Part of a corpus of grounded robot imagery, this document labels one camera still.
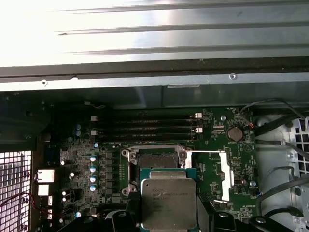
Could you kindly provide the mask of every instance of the green circuit board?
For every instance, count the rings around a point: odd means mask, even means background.
[[[196,113],[199,113],[197,119],[194,118]],[[251,120],[252,113],[246,112],[246,117]],[[77,178],[65,179],[62,184],[63,189],[82,191],[81,198],[74,203],[75,211],[88,212],[88,209],[100,205],[126,203],[127,196],[123,190],[129,184],[129,165],[128,159],[121,155],[123,149],[135,145],[180,144],[192,150],[214,151],[193,153],[192,167],[197,168],[197,191],[206,192],[217,201],[223,195],[222,181],[225,174],[221,170],[220,156],[216,151],[225,152],[235,183],[238,181],[241,184],[232,186],[229,189],[229,201],[216,202],[216,207],[242,220],[255,215],[257,196],[254,193],[258,190],[258,182],[254,132],[245,125],[237,108],[97,110],[90,115],[79,115],[71,123],[74,124],[69,126],[68,138],[62,143],[65,149],[61,151],[60,159],[71,160],[72,165],[68,170],[74,169],[79,173]],[[182,123],[202,128],[202,131],[183,131],[185,127]],[[81,125],[81,134],[78,136],[76,124]],[[241,136],[237,142],[229,138],[232,128],[238,129],[232,136]],[[98,143],[98,147],[94,147],[94,142]],[[168,154],[173,150],[162,148],[143,152]],[[90,156],[96,156],[97,161],[92,163]],[[89,190],[92,185],[89,178],[93,175],[89,170],[91,166],[96,166],[98,176],[97,190],[94,192]],[[63,207],[66,208],[68,204],[63,203]]]

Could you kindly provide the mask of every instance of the mounting hole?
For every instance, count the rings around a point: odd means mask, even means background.
[[[47,81],[46,80],[41,80],[42,85],[46,86],[47,85]]]

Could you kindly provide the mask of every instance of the black cable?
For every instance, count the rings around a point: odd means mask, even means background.
[[[288,206],[287,208],[280,208],[280,209],[274,209],[266,213],[264,216],[265,217],[271,217],[274,216],[275,214],[279,213],[289,213],[292,216],[298,217],[298,218],[303,218],[304,214],[297,208]]]
[[[282,99],[279,99],[279,98],[272,98],[272,99],[266,99],[266,100],[261,100],[261,101],[256,101],[256,102],[253,102],[251,104],[248,104],[246,106],[244,106],[239,114],[240,116],[245,120],[245,122],[250,125],[251,128],[254,127],[253,123],[250,122],[244,115],[243,115],[243,112],[248,109],[249,107],[252,107],[252,106],[255,106],[255,105],[258,105],[258,104],[261,104],[261,103],[265,103],[265,102],[282,102],[283,104],[285,104],[292,112],[294,112],[298,117],[302,118],[302,119],[305,119],[305,116],[303,116],[300,112],[298,112],[296,109],[294,109],[289,103],[287,103],[285,100],[282,100]]]
[[[265,145],[281,145],[280,141],[265,141],[265,140],[256,139],[255,142],[257,144],[265,144]],[[288,142],[285,142],[285,146],[288,146],[289,148],[295,150],[299,155],[309,160],[309,154],[303,151],[302,149],[298,148],[297,146],[294,146],[293,144],[290,144]]]
[[[270,169],[266,175],[264,176],[264,178],[259,182],[259,190],[260,192],[262,191],[262,187],[263,187],[263,184],[265,183],[265,181],[268,179],[268,177],[274,173],[275,171],[277,170],[291,170],[291,176],[292,176],[292,180],[295,179],[295,175],[294,175],[294,172],[295,172],[295,169],[294,167],[292,166],[281,166],[281,167],[275,167],[275,168],[272,168]]]
[[[304,112],[303,113],[305,116],[309,116],[309,112]],[[261,127],[258,127],[255,129],[254,134],[255,136],[259,136],[261,134],[265,134],[267,132],[270,132],[276,128],[278,128],[279,126],[282,126],[290,121],[293,121],[294,119],[299,118],[298,115],[295,114],[289,114],[289,115],[285,115],[282,116],[280,118],[277,118],[276,120],[269,122]]]
[[[290,211],[287,208],[273,209],[273,210],[269,211],[268,213],[266,213],[264,216],[265,217],[271,217],[271,216],[274,216],[275,214],[289,213],[289,212]]]
[[[256,200],[256,212],[257,215],[262,215],[262,201],[265,200],[268,197],[271,197],[279,192],[285,191],[287,189],[293,188],[295,186],[303,185],[309,182],[309,176],[304,175],[296,180],[291,180],[289,182],[283,183],[281,185],[278,185],[271,190],[264,193],[261,197],[257,198]]]

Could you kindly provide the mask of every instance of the chip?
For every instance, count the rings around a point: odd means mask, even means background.
[[[174,170],[151,171],[150,178],[142,181],[144,229],[187,231],[197,226],[195,180],[187,178],[186,171]]]
[[[90,202],[91,202],[91,200],[92,200],[92,198],[91,198],[91,197],[86,197],[86,198],[85,198],[85,201],[86,201],[87,203],[90,203]]]

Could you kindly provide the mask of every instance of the silver metal panel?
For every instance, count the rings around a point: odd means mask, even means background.
[[[309,54],[309,3],[304,0],[120,0],[32,7],[8,11],[12,20],[0,27],[7,32],[0,66]]]
[[[265,122],[270,122],[278,117],[279,116],[263,116],[257,118],[257,123],[264,124]],[[304,131],[301,130],[299,119],[293,120],[292,123],[293,126],[291,128],[283,125],[257,138],[275,141],[284,139],[287,142],[297,145],[299,142],[296,142],[296,134],[308,134],[308,118],[306,119]],[[297,152],[286,147],[257,145],[257,161],[259,165],[260,178],[263,178],[263,176],[265,176],[270,169],[279,166],[294,167],[295,176],[308,173],[306,171],[307,166],[304,164],[306,161],[302,157],[300,158],[300,156],[297,155]],[[263,183],[262,192],[265,193],[271,188],[290,180],[292,180],[290,171],[278,170],[268,176],[265,180]],[[297,188],[302,190],[301,196],[295,194],[295,188],[280,192],[263,201],[262,212],[265,214],[276,208],[284,208],[287,206],[297,207],[303,212],[304,218],[293,217],[289,214],[277,214],[271,218],[287,226],[291,230],[300,229],[298,231],[302,231],[301,229],[305,229],[306,226],[309,225],[309,200],[307,193],[309,192],[309,188],[308,185],[298,186]]]
[[[239,74],[233,81],[228,75],[201,75],[107,78],[81,82],[68,78],[67,81],[48,80],[47,85],[43,85],[40,79],[31,78],[33,81],[28,82],[29,78],[1,79],[0,82],[7,81],[0,84],[1,95],[4,99],[10,96],[19,103],[40,105],[45,102],[47,106],[57,103],[71,106],[74,102],[83,104],[84,100],[88,100],[114,109],[237,106],[278,97],[297,106],[309,102],[306,73]]]
[[[168,89],[189,89],[200,85],[214,84],[249,84],[249,83],[284,83],[308,81],[307,72],[296,73],[245,73],[191,76],[142,76],[141,74],[83,75],[57,77],[25,77],[0,79],[1,91],[54,90],[80,88],[111,87],[149,87],[167,86]]]

